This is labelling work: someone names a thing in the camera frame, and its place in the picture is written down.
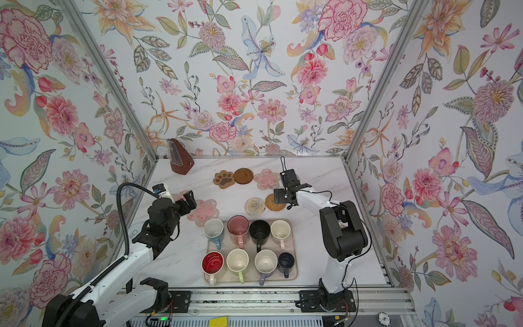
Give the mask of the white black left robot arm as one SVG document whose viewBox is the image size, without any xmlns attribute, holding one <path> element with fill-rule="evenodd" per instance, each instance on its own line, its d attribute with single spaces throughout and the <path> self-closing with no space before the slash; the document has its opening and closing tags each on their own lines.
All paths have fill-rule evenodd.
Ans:
<svg viewBox="0 0 523 327">
<path fill-rule="evenodd" d="M 152 277 L 122 297 L 117 294 L 174 240 L 181 218 L 196 207 L 192 191 L 177 201 L 166 195 L 153 201 L 129 253 L 70 295 L 54 297 L 44 311 L 43 326 L 123 326 L 143 311 L 157 313 L 172 306 L 168 283 Z"/>
</svg>

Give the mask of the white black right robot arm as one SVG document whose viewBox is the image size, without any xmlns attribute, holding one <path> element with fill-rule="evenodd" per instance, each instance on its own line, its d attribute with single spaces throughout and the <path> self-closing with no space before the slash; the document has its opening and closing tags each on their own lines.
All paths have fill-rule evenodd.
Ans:
<svg viewBox="0 0 523 327">
<path fill-rule="evenodd" d="M 349 295 L 345 278 L 353 260 L 370 249 L 370 237 L 355 204 L 332 199 L 331 191 L 317 191 L 301 183 L 293 169 L 280 173 L 282 188 L 274 190 L 274 201 L 290 210 L 302 207 L 320 218 L 324 247 L 330 256 L 326 271 L 320 278 L 317 295 L 320 305 L 329 311 Z"/>
</svg>

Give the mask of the aluminium front rail frame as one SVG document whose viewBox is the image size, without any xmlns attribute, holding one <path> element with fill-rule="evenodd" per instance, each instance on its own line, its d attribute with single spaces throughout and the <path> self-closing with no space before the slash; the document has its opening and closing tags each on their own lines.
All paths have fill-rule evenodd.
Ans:
<svg viewBox="0 0 523 327">
<path fill-rule="evenodd" d="M 209 320 L 228 317 L 228 326 L 420 326 L 406 290 L 390 287 L 351 287 L 355 313 L 302 313 L 296 306 L 299 291 L 311 287 L 205 287 L 190 291 L 187 313 L 139 313 L 132 326 L 208 326 Z"/>
</svg>

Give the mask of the yellow sticky note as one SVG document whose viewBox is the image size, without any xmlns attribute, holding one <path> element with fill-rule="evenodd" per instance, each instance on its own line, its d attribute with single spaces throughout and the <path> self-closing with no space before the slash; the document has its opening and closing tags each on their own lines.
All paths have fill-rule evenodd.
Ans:
<svg viewBox="0 0 523 327">
<path fill-rule="evenodd" d="M 208 322 L 209 327 L 228 327 L 228 317 L 217 317 L 209 320 Z"/>
</svg>

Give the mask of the brown round wooden coaster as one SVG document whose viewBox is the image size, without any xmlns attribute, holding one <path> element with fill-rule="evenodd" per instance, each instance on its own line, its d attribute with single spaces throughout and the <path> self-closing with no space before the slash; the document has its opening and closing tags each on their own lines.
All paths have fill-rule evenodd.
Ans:
<svg viewBox="0 0 523 327">
<path fill-rule="evenodd" d="M 249 184 L 253 181 L 254 174 L 248 168 L 239 168 L 234 173 L 234 180 L 236 183 L 241 185 Z"/>
</svg>

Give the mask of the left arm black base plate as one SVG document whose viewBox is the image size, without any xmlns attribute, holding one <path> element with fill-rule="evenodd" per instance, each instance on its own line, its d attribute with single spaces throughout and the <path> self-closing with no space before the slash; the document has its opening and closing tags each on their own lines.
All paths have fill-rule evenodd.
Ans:
<svg viewBox="0 0 523 327">
<path fill-rule="evenodd" d="M 191 300 L 190 291 L 157 292 L 154 303 L 141 313 L 187 313 Z"/>
</svg>

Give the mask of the brown wooden metronome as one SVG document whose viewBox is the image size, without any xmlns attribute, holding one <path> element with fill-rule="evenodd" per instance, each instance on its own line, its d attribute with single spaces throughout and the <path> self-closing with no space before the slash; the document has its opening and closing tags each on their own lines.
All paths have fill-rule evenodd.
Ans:
<svg viewBox="0 0 523 327">
<path fill-rule="evenodd" d="M 168 140 L 168 156 L 174 173 L 186 175 L 194 166 L 194 160 L 182 144 L 171 138 Z"/>
</svg>

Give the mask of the white embroidered round coaster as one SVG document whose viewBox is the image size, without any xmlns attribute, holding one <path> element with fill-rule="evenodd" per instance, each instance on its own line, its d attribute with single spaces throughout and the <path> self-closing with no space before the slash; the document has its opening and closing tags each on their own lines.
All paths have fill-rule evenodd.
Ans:
<svg viewBox="0 0 523 327">
<path fill-rule="evenodd" d="M 250 198 L 244 207 L 246 214 L 252 217 L 260 217 L 266 210 L 265 201 L 261 198 Z"/>
</svg>

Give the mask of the brown paw shaped coaster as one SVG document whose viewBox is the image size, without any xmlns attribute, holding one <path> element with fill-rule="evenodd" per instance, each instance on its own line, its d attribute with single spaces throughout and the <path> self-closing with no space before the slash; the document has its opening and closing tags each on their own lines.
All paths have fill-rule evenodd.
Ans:
<svg viewBox="0 0 523 327">
<path fill-rule="evenodd" d="M 235 184 L 234 173 L 226 170 L 222 170 L 215 174 L 212 182 L 220 189 L 226 189 Z"/>
</svg>

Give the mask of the red interior white mug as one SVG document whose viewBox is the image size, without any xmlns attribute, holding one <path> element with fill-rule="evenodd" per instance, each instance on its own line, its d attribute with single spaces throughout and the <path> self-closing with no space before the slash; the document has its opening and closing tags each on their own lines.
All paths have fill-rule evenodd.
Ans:
<svg viewBox="0 0 523 327">
<path fill-rule="evenodd" d="M 211 287 L 215 287 L 226 272 L 226 263 L 219 252 L 209 252 L 202 259 L 202 271 Z"/>
</svg>

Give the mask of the black mug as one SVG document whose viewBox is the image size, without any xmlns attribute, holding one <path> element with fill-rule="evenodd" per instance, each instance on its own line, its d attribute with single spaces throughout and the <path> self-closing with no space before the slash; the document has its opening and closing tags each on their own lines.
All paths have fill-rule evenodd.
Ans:
<svg viewBox="0 0 523 327">
<path fill-rule="evenodd" d="M 250 224 L 249 235 L 256 244 L 257 253 L 261 252 L 262 246 L 266 244 L 271 236 L 269 223 L 264 220 L 255 220 Z"/>
</svg>

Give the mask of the small dark navy mug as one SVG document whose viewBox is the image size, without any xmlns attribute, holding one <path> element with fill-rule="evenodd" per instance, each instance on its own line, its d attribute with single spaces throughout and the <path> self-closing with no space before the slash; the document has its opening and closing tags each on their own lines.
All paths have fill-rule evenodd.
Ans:
<svg viewBox="0 0 523 327">
<path fill-rule="evenodd" d="M 295 257 L 288 252 L 283 252 L 278 257 L 278 270 L 283 274 L 285 279 L 290 278 L 290 273 L 295 265 Z"/>
</svg>

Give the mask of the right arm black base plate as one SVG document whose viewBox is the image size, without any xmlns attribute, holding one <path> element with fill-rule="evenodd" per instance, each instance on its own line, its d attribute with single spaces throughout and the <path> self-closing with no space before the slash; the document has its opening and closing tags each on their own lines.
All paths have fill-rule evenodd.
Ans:
<svg viewBox="0 0 523 327">
<path fill-rule="evenodd" d="M 301 290 L 296 306 L 302 313 L 355 313 L 357 310 L 353 292 L 349 290 L 336 294 L 319 289 Z"/>
</svg>

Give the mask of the woven rattan round coaster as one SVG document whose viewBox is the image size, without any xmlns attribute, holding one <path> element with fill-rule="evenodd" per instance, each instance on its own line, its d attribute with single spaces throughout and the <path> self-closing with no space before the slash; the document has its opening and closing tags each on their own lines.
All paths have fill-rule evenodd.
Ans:
<svg viewBox="0 0 523 327">
<path fill-rule="evenodd" d="M 273 193 L 268 194 L 268 196 L 265 199 L 265 206 L 268 210 L 279 212 L 286 208 L 285 204 L 277 204 L 275 202 L 275 195 Z"/>
</svg>

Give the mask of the beige serving tray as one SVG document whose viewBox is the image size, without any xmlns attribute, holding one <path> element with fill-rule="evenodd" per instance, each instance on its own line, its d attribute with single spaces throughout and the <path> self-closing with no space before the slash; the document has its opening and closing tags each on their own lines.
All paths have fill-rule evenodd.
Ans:
<svg viewBox="0 0 523 327">
<path fill-rule="evenodd" d="M 212 241 L 208 241 L 207 245 L 207 252 L 219 252 L 223 255 L 224 258 L 227 257 L 227 255 L 236 248 L 236 245 L 232 242 L 231 238 L 228 236 L 227 231 L 225 231 L 226 236 L 221 243 L 221 249 L 218 250 L 215 243 Z M 282 254 L 283 252 L 290 253 L 295 258 L 295 263 L 293 267 L 290 269 L 289 277 L 285 278 L 284 273 L 279 271 L 278 269 L 273 272 L 271 276 L 269 276 L 266 280 L 266 283 L 269 282 L 276 282 L 276 281 L 285 281 L 287 283 L 295 280 L 298 277 L 298 259 L 296 255 L 296 246 L 294 241 L 294 233 L 293 230 L 291 230 L 290 235 L 283 241 L 285 244 L 285 249 L 281 250 L 280 245 L 277 244 L 272 237 L 270 237 L 264 245 L 262 245 L 261 250 L 268 249 L 273 251 L 277 256 Z M 245 245 L 245 251 L 248 253 L 249 256 L 249 264 L 245 271 L 243 271 L 243 277 L 245 280 L 245 283 L 254 283 L 258 282 L 260 280 L 260 274 L 258 270 L 256 269 L 254 260 L 255 256 L 257 254 L 256 252 L 256 244 L 249 239 L 247 244 Z M 227 266 L 226 264 L 223 264 L 223 269 L 221 271 L 222 276 L 218 278 L 218 280 L 215 282 L 216 285 L 219 284 L 226 284 L 226 283 L 233 283 L 240 285 L 240 279 L 237 274 L 234 274 Z"/>
</svg>

